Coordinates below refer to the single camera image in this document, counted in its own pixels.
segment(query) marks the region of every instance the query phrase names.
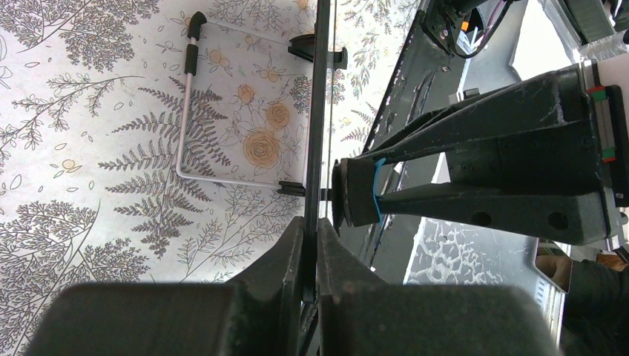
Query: floral wallpaper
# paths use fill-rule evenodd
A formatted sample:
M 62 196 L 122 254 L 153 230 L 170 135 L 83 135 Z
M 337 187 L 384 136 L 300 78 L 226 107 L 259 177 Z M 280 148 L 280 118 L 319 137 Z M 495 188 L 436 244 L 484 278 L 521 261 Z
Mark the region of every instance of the floral wallpaper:
M 182 179 L 175 165 L 190 16 L 286 42 L 314 31 L 315 5 L 0 0 L 0 355 L 23 353 L 74 283 L 222 282 L 303 213 L 301 198 Z M 337 3 L 350 58 L 328 72 L 326 167 L 360 151 L 415 7 Z M 199 46 L 183 169 L 304 181 L 312 64 L 209 23 Z

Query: wire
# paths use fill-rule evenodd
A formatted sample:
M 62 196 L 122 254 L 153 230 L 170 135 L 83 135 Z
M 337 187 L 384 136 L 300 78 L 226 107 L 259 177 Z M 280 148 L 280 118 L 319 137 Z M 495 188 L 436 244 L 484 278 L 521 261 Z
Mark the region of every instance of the wire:
M 493 8 L 490 19 L 487 21 L 487 27 L 492 28 L 493 24 L 495 24 L 495 20 L 498 18 L 498 14 L 502 11 L 504 7 L 504 1 L 498 1 L 498 4 Z
M 485 48 L 487 43 L 492 38 L 493 34 L 498 29 L 498 26 L 502 22 L 502 19 L 504 19 L 504 16 L 507 15 L 507 10 L 509 10 L 509 7 L 511 6 L 512 3 L 513 3 L 513 0 L 506 0 L 504 2 L 504 7 L 502 8 L 502 11 L 500 12 L 500 16 L 498 16 L 498 18 L 495 20 L 495 24 L 490 29 L 487 30 L 487 35 L 484 36 L 483 40 L 481 41 L 481 44 L 478 46 L 478 48 L 476 48 L 476 50 L 474 52 L 471 52 L 470 54 L 459 53 L 456 50 L 456 43 L 455 43 L 455 40 L 454 40 L 454 32 L 452 31 L 450 23 L 447 23 L 446 26 L 448 28 L 448 32 L 452 34 L 451 36 L 447 37 L 448 38 L 448 44 L 449 44 L 450 49 L 452 50 L 452 52 L 455 55 L 461 57 L 462 59 L 470 59 L 470 58 L 476 56 L 477 54 L 479 54 L 483 50 L 483 48 Z

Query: black rubber pad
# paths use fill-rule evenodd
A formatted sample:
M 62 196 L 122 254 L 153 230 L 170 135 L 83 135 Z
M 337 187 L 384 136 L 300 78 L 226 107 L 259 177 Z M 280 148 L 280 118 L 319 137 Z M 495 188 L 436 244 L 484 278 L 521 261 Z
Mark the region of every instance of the black rubber pad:
M 347 162 L 346 199 L 352 225 L 362 226 L 380 222 L 373 197 L 375 164 L 372 159 L 343 159 Z
M 188 44 L 185 48 L 185 67 L 183 73 L 192 73 L 193 76 L 197 75 L 197 56 L 199 55 L 199 48 L 194 44 Z
M 340 163 L 335 160 L 332 168 L 332 226 L 339 234 L 340 225 L 345 219 L 343 201 L 343 179 L 340 175 Z

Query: orange rose drawing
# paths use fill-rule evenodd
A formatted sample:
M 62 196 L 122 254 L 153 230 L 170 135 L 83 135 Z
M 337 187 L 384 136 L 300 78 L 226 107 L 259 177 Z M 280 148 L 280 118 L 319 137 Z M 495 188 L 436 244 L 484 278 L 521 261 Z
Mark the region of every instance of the orange rose drawing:
M 245 157 L 252 165 L 273 168 L 280 158 L 280 142 L 265 128 L 253 130 L 243 143 Z
M 244 105 L 249 104 L 254 100 L 254 90 L 247 84 L 243 84 L 238 87 L 238 99 L 243 102 Z
M 275 130 L 280 130 L 284 126 L 289 124 L 291 120 L 291 113 L 286 105 L 281 102 L 269 106 L 266 111 L 266 120 L 273 126 Z
M 308 0 L 297 0 L 296 2 L 299 10 L 305 10 L 308 7 Z

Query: blue rubber band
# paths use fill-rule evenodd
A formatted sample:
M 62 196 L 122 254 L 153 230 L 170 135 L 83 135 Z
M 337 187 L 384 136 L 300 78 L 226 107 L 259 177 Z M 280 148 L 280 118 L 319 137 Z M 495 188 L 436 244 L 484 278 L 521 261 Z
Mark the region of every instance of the blue rubber band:
M 381 158 L 375 163 L 374 186 L 372 189 L 372 193 L 374 196 L 375 210 L 378 212 L 378 219 L 379 219 L 380 225 L 382 225 L 382 214 L 380 213 L 380 206 L 378 206 L 378 196 L 375 195 L 375 183 L 376 183 L 376 178 L 378 178 L 378 171 L 384 165 L 385 161 L 386 161 L 386 158 Z

